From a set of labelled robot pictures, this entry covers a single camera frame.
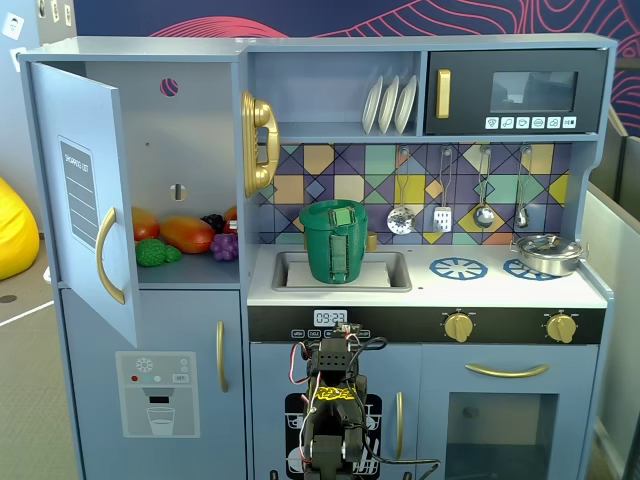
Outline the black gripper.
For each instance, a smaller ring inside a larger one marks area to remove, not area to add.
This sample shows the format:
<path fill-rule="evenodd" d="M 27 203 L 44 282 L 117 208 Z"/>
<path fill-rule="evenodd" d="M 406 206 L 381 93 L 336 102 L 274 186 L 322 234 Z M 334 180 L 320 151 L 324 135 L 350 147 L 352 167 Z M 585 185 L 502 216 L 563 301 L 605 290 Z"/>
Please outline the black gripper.
<path fill-rule="evenodd" d="M 343 383 L 359 375 L 360 346 L 346 339 L 322 339 L 305 343 L 307 375 L 321 375 L 325 383 Z"/>

